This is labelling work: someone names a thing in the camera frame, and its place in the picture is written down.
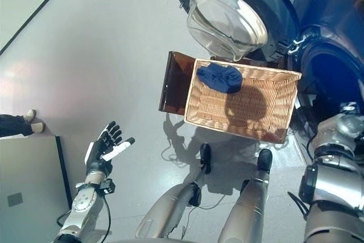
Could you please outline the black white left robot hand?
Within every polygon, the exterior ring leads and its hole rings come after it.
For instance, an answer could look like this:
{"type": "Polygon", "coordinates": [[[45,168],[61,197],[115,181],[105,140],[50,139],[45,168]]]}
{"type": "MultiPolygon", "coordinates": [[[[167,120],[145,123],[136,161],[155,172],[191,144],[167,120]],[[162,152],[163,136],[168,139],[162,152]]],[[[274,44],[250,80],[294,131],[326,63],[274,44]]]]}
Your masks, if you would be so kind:
{"type": "Polygon", "coordinates": [[[86,174],[101,172],[107,178],[113,169],[111,160],[135,143],[133,137],[123,140],[120,126],[111,121],[99,137],[89,144],[84,159],[86,174]]]}

